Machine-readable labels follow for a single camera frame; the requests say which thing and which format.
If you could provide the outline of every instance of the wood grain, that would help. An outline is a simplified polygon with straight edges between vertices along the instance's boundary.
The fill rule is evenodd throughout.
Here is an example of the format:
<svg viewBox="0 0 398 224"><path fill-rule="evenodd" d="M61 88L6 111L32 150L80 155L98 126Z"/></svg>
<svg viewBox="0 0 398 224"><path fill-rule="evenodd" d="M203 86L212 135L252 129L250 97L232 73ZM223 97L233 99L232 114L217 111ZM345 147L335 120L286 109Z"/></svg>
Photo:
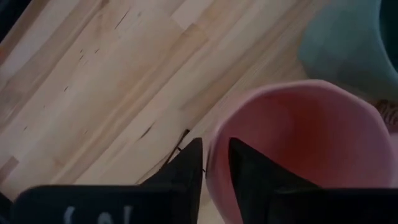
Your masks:
<svg viewBox="0 0 398 224"><path fill-rule="evenodd" d="M77 3L78 0L35 0L30 2L15 26L0 44L0 47L4 47L4 50L12 47L12 51L1 63L0 71L3 80L10 79L33 57Z"/></svg>
<svg viewBox="0 0 398 224"><path fill-rule="evenodd" d="M139 184L186 129L206 158L234 95L306 78L297 49L327 2L78 1L0 92L0 191ZM205 185L199 223L222 223Z"/></svg>

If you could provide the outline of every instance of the teal object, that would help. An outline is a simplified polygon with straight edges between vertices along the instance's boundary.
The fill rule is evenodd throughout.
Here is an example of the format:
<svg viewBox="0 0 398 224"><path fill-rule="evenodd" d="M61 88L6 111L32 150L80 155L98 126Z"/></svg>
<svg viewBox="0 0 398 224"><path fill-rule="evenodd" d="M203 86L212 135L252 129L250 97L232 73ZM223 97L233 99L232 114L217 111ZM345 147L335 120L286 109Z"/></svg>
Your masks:
<svg viewBox="0 0 398 224"><path fill-rule="evenodd" d="M398 0L331 0L298 52L310 78L398 101Z"/></svg>

